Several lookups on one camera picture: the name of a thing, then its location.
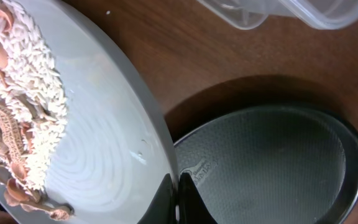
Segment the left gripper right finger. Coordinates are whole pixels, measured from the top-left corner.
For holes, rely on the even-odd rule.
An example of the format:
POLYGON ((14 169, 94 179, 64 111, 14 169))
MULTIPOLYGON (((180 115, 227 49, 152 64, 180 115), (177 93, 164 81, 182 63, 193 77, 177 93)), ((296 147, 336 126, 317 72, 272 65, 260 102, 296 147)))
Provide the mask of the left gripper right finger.
POLYGON ((189 173, 182 173, 178 186, 179 224, 217 224, 204 204, 189 173))

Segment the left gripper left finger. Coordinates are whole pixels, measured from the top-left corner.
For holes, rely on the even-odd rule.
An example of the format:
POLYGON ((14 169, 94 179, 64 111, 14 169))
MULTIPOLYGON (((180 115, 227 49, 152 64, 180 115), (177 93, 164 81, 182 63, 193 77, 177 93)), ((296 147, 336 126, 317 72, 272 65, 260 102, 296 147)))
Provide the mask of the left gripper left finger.
POLYGON ((166 174, 138 224, 176 224, 175 193, 170 174, 166 174))

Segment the grey plate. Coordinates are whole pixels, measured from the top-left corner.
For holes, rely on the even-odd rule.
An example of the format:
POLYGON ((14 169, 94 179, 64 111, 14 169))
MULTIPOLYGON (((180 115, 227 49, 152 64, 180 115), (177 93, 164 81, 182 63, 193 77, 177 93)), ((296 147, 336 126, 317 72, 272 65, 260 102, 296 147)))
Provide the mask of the grey plate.
POLYGON ((178 168, 155 98, 122 50, 93 22, 61 1, 16 1, 34 19, 55 59, 67 98, 67 125, 50 158, 47 202, 73 215, 0 203, 19 223, 138 223, 164 176, 178 168))

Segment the food scraps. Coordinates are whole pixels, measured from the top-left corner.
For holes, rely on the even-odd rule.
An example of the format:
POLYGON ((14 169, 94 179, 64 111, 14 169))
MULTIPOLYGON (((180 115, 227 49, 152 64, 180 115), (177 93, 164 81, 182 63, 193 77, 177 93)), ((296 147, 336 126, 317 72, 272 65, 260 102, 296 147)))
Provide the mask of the food scraps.
POLYGON ((55 59, 33 17, 0 1, 0 184, 11 207, 66 221, 73 210, 47 202, 50 158, 65 134, 67 98, 55 59))

